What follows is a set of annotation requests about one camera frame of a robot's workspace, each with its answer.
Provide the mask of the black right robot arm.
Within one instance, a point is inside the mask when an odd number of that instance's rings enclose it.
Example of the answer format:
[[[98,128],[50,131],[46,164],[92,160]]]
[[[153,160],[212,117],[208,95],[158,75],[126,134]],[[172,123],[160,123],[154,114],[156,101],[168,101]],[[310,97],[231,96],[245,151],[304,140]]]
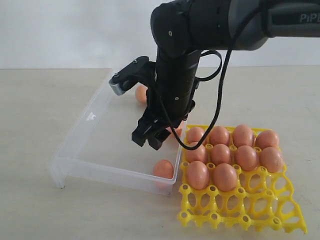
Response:
[[[158,150],[195,107],[194,93],[207,77],[196,77],[200,58],[225,50],[215,72],[224,79],[232,51],[254,51],[269,38],[320,35],[317,0],[174,0],[150,18],[156,61],[130,64],[132,84],[147,87],[147,106],[131,139]]]

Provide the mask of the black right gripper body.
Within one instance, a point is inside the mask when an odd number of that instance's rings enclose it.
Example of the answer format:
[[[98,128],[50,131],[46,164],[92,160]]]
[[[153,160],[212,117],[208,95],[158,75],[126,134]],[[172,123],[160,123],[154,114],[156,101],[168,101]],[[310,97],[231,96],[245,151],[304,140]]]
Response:
[[[173,125],[188,117],[195,89],[200,51],[193,50],[171,58],[158,50],[155,62],[155,86]]]

